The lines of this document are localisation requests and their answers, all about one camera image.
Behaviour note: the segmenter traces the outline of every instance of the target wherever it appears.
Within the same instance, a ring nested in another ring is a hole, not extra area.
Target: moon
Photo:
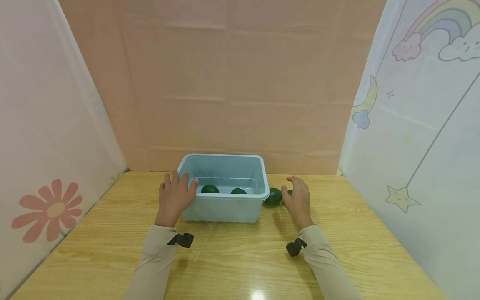
[[[354,113],[359,112],[361,110],[366,110],[370,112],[373,105],[375,104],[375,101],[377,101],[377,92],[378,92],[377,81],[373,76],[370,76],[370,88],[368,90],[367,97],[365,98],[365,101],[362,104],[352,107],[350,116],[352,117]]]

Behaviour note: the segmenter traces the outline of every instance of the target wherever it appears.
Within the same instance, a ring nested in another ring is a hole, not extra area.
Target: cloud
[[[393,48],[393,56],[396,60],[414,59],[420,54],[421,34],[414,33],[407,40],[402,40]]]
[[[470,28],[465,36],[459,36],[451,44],[443,47],[438,53],[438,58],[444,61],[480,58],[480,23]]]
[[[370,119],[368,118],[368,111],[362,109],[353,114],[352,120],[357,124],[358,128],[367,129],[370,125]]]

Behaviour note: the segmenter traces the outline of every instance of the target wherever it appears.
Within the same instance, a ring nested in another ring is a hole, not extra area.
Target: table surface
[[[312,217],[365,300],[439,300],[437,287],[343,177],[300,175]],[[267,175],[281,187],[284,175]],[[12,299],[122,299],[153,224],[163,173],[128,172],[22,285]],[[195,236],[178,247],[165,299],[323,299],[284,206],[262,207],[257,223],[184,222]]]

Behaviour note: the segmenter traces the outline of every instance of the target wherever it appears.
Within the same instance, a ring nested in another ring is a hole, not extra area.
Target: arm
[[[308,185],[298,177],[287,177],[287,180],[293,183],[293,193],[290,196],[287,187],[282,186],[282,201],[300,229],[300,238],[307,243],[304,258],[313,270],[325,300],[362,300],[324,233],[312,221]]]
[[[303,228],[300,238],[307,243],[304,258],[315,273],[325,300],[362,300],[322,230],[316,225]]]
[[[175,171],[171,182],[170,175],[165,174],[165,181],[159,189],[155,225],[147,232],[142,257],[125,294],[125,300],[163,299],[176,249],[176,245],[168,245],[168,242],[177,235],[175,224],[180,214],[193,201],[197,186],[198,179],[194,179],[188,188],[188,173],[179,181],[179,175]]]

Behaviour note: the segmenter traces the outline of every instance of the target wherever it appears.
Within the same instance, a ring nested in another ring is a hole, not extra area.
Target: pink flower
[[[35,211],[16,217],[12,221],[12,228],[17,229],[35,222],[23,238],[25,243],[33,243],[38,239],[43,228],[48,223],[47,240],[56,240],[60,233],[60,221],[66,228],[73,228],[76,224],[73,216],[82,214],[81,209],[72,209],[82,202],[81,196],[77,196],[72,200],[77,190],[78,184],[72,182],[62,197],[61,181],[60,179],[55,179],[52,181],[51,189],[48,186],[42,186],[38,190],[43,199],[34,195],[23,196],[19,201],[20,206]]]
[[[402,40],[393,48],[393,55],[396,60],[409,60],[416,58],[421,51],[421,34],[414,33],[407,40]]]

